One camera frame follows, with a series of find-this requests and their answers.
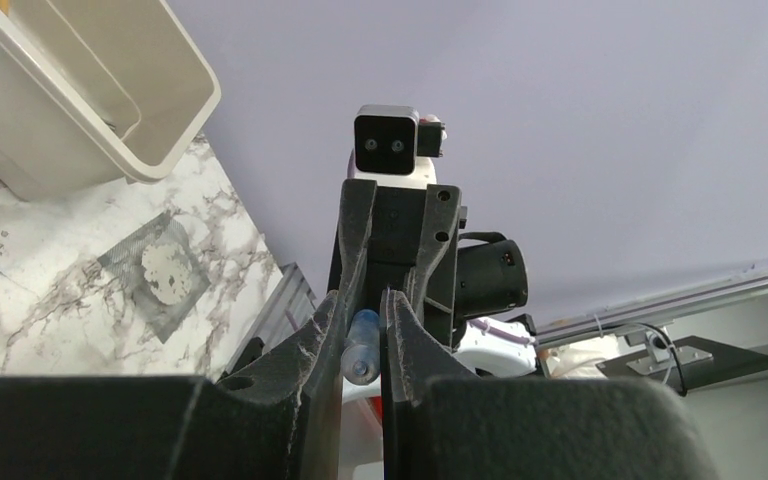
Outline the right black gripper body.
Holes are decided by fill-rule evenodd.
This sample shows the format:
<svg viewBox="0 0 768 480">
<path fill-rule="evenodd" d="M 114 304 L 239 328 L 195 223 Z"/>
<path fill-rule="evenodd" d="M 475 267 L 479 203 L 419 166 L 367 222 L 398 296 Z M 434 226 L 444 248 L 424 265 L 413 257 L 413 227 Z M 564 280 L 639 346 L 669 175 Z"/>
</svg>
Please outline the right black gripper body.
<svg viewBox="0 0 768 480">
<path fill-rule="evenodd" d="M 344 185 L 328 288 L 353 276 L 357 310 L 376 310 L 388 288 L 402 291 L 425 330 L 452 347 L 461 211 L 453 185 Z"/>
</svg>

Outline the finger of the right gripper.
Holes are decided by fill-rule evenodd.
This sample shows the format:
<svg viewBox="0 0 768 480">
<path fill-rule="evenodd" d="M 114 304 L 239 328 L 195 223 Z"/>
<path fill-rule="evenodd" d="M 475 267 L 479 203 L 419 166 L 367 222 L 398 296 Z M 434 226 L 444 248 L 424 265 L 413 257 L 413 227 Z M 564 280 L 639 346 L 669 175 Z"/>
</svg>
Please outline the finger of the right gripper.
<svg viewBox="0 0 768 480">
<path fill-rule="evenodd" d="M 363 303 L 376 190 L 373 180 L 347 179 L 342 185 L 337 243 L 341 262 L 338 301 L 343 312 L 355 312 Z"/>
<path fill-rule="evenodd" d="M 457 233 L 460 218 L 458 187 L 432 184 L 425 190 L 415 265 L 406 274 L 404 291 L 418 318 L 430 306 L 451 314 L 455 298 Z"/>
</svg>

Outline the blue capped vial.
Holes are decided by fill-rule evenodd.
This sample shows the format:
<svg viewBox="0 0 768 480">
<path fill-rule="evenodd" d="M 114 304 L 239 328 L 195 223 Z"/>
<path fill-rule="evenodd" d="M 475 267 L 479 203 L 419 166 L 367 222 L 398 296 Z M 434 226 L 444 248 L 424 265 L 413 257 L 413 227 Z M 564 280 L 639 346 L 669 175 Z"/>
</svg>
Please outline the blue capped vial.
<svg viewBox="0 0 768 480">
<path fill-rule="evenodd" d="M 352 318 L 341 355 L 341 372 L 353 385 L 371 384 L 380 375 L 380 319 L 370 309 Z"/>
</svg>

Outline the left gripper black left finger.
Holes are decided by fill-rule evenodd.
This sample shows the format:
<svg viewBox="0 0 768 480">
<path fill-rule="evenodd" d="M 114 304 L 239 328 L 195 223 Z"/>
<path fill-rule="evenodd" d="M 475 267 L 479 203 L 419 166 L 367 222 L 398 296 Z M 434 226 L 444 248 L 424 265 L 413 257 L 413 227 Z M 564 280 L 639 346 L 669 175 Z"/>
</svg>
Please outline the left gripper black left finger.
<svg viewBox="0 0 768 480">
<path fill-rule="evenodd" d="M 214 382 L 0 377 L 0 479 L 334 479 L 345 303 Z"/>
</svg>

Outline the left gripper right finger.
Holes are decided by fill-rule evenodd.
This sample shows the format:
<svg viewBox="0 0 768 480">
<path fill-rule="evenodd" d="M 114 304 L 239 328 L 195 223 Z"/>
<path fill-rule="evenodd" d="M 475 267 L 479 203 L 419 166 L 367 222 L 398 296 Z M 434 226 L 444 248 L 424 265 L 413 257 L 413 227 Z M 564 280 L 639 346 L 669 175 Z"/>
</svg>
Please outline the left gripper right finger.
<svg viewBox="0 0 768 480">
<path fill-rule="evenodd" d="M 650 380 L 482 378 L 386 290 L 388 479 L 715 479 L 691 415 Z"/>
</svg>

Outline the beige plastic bin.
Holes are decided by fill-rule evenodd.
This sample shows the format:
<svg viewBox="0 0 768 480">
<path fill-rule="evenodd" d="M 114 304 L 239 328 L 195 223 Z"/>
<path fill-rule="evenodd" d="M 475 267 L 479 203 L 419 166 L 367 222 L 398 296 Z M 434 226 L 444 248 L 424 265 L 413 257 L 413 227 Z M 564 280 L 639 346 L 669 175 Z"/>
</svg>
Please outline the beige plastic bin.
<svg viewBox="0 0 768 480">
<path fill-rule="evenodd" d="M 220 98 L 164 1 L 0 1 L 0 180 L 21 199 L 164 179 Z"/>
</svg>

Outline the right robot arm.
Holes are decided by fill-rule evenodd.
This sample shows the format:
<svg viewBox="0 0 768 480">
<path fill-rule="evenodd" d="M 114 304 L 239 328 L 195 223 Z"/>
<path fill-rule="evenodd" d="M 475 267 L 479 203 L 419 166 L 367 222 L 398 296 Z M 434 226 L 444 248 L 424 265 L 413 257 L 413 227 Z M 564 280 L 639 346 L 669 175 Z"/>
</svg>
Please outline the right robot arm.
<svg viewBox="0 0 768 480">
<path fill-rule="evenodd" d="M 468 232 L 461 191 L 343 182 L 329 286 L 354 311 L 379 312 L 400 290 L 419 324 L 467 368 L 518 377 L 537 368 L 536 339 L 522 323 L 495 315 L 528 300 L 526 262 L 499 232 Z"/>
</svg>

